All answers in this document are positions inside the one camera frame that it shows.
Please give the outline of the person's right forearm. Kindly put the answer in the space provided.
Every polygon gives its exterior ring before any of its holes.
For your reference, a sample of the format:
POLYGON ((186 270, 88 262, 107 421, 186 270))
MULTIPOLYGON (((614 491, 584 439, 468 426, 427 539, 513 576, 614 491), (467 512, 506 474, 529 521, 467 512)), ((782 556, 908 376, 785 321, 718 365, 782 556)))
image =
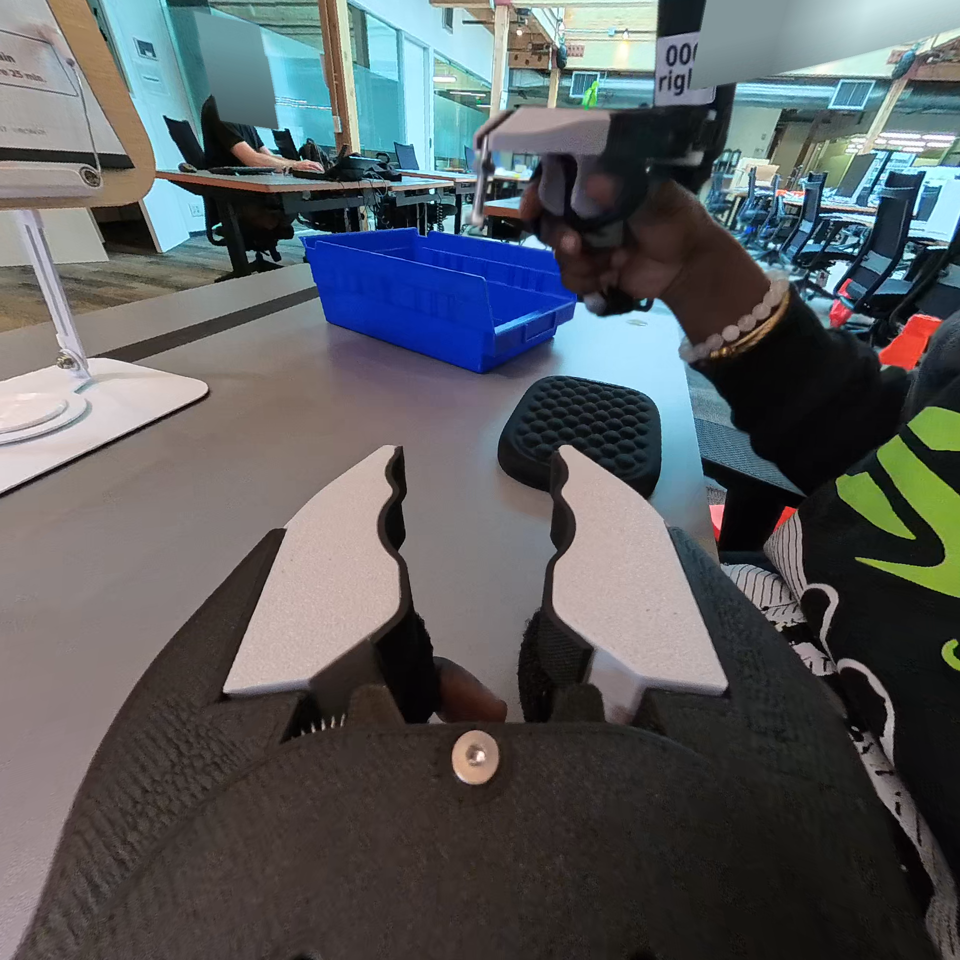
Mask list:
POLYGON ((866 342, 823 327, 795 290, 769 332, 695 369, 754 453, 807 496, 894 436, 915 379, 882 366, 866 342))

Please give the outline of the person's right hand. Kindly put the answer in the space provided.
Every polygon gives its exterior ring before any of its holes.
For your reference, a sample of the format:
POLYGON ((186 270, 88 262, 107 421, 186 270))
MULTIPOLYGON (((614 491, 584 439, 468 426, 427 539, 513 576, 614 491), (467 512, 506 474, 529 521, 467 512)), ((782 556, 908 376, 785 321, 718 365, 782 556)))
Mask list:
POLYGON ((521 214, 538 221, 561 280, 589 306, 620 290, 633 301, 663 302, 691 345, 720 334, 762 303, 770 281, 738 241, 688 190, 665 181, 630 218, 627 246, 591 248, 581 234, 542 209, 539 183, 521 214))

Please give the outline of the black office chair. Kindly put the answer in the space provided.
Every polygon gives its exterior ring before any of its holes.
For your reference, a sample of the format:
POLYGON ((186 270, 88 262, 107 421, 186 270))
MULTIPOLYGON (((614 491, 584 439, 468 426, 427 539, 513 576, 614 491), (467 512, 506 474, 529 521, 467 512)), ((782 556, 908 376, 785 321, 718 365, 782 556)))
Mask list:
POLYGON ((923 172, 894 171, 887 176, 879 192, 870 230, 857 250, 841 246, 838 241, 847 228, 865 227, 864 217, 843 213, 822 216, 794 261, 795 266, 802 269, 796 282, 798 291, 826 296, 826 289, 815 277, 843 261, 848 266, 833 291, 834 297, 845 306, 855 308, 878 294, 902 260, 924 178, 923 172))
POLYGON ((913 216, 892 277, 866 303, 852 308, 887 343, 913 314, 949 316, 958 306, 958 179, 941 185, 928 219, 913 216))

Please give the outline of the black mesh cushion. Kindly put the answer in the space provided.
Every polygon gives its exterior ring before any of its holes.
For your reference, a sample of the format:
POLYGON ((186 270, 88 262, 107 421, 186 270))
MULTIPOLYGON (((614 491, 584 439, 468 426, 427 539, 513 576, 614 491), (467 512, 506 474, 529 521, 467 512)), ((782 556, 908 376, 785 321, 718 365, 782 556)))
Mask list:
POLYGON ((567 375, 535 381, 503 427, 497 447, 510 479, 549 492, 551 459, 571 446, 652 498, 663 462, 660 411, 645 393, 567 375))

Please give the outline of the wooden office desk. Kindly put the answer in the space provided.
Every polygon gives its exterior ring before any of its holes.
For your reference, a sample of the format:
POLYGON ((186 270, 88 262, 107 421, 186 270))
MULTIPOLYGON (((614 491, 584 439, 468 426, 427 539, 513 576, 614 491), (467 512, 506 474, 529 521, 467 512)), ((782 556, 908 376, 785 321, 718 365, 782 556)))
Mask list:
POLYGON ((371 228, 368 219, 361 215, 363 210, 381 210, 383 205, 393 205, 397 210, 414 210, 416 226, 423 233, 427 229, 427 207, 438 201, 442 191, 453 186, 452 181, 436 176, 404 175, 399 181, 374 178, 351 182, 321 180, 315 174, 298 171, 241 175, 160 170, 156 178, 212 204, 221 234, 215 237, 210 228, 208 239, 216 246, 225 246, 231 265, 231 271, 221 275, 218 282, 280 268, 278 262, 265 258, 261 252, 253 261, 248 258, 238 219, 239 210, 247 204, 275 202, 282 213, 294 218, 338 211, 343 215, 346 229, 354 233, 371 228))
POLYGON ((531 236, 522 218, 522 197, 495 198, 484 203, 482 233, 489 239, 521 243, 531 236))

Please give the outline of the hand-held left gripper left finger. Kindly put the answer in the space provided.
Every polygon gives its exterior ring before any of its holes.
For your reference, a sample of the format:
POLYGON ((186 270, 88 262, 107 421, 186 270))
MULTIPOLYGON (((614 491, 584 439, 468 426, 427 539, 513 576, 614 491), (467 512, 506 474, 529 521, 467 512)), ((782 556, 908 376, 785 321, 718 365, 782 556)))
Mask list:
POLYGON ((401 548, 401 445, 383 445, 317 492, 283 528, 222 693, 304 693, 343 721, 354 692, 385 686, 404 721, 439 707, 430 637, 401 548))

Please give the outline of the sign on white stand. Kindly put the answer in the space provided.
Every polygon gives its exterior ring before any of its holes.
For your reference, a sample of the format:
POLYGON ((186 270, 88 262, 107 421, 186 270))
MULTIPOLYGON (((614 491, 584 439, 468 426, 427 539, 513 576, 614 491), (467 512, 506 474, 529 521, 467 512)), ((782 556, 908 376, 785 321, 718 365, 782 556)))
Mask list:
POLYGON ((1 200, 54 325, 54 365, 2 381, 1 492, 24 486, 209 393, 198 379, 88 358, 42 210, 139 202, 149 136, 87 2, 2 2, 1 200))

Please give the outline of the blue plastic box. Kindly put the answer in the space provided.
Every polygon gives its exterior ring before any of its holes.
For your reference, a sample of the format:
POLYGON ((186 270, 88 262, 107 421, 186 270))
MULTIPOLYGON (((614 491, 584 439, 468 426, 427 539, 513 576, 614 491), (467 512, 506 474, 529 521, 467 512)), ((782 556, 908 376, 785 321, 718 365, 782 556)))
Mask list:
POLYGON ((551 340, 577 303, 544 249, 413 227, 301 243, 328 323, 475 374, 551 340))

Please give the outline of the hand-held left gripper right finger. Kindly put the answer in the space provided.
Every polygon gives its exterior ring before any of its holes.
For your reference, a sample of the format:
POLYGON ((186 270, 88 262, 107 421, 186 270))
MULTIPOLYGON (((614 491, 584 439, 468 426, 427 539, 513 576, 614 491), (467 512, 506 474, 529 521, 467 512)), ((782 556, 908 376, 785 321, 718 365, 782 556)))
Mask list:
POLYGON ((725 696, 677 539, 656 509, 569 444, 551 458, 549 493, 554 555, 518 662, 524 719, 560 717, 566 691, 581 686, 613 724, 634 724, 649 693, 725 696))

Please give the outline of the person's black printed shirt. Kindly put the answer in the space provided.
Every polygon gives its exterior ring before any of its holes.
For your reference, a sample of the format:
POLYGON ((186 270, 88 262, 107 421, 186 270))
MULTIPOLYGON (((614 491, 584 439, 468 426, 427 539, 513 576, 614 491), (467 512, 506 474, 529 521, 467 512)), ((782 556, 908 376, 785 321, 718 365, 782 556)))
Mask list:
POLYGON ((930 939, 958 958, 958 315, 910 373, 894 436, 723 568, 840 699, 930 939))

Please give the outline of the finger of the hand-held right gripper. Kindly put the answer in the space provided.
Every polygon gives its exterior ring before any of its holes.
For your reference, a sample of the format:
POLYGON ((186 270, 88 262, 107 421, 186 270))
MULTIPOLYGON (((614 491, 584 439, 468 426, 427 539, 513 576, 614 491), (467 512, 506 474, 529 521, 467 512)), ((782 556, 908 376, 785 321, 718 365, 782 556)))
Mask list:
POLYGON ((590 217, 590 158, 584 154, 544 153, 537 170, 537 198, 546 214, 560 219, 590 217))
POLYGON ((521 106, 491 116, 477 131, 477 157, 518 153, 599 157, 612 113, 600 109, 521 106))

